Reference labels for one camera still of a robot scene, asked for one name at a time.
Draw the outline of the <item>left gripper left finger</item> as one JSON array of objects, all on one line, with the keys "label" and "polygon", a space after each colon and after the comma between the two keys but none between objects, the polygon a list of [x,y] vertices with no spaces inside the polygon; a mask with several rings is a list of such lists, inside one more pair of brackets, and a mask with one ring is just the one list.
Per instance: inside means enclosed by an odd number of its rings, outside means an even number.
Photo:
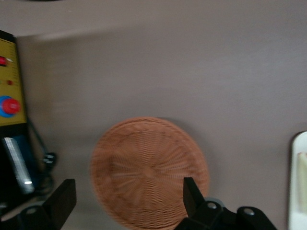
[{"label": "left gripper left finger", "polygon": [[0,222],[2,230],[60,230],[77,203],[76,182],[66,179],[41,205]]}]

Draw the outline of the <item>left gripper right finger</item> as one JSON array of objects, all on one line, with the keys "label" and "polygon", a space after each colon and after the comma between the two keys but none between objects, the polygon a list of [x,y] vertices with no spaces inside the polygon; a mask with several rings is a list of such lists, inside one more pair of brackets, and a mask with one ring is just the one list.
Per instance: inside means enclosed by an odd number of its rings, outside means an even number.
[{"label": "left gripper right finger", "polygon": [[183,203],[187,212],[178,230],[275,230],[276,227],[260,209],[239,207],[235,212],[215,198],[205,198],[195,181],[185,177]]}]

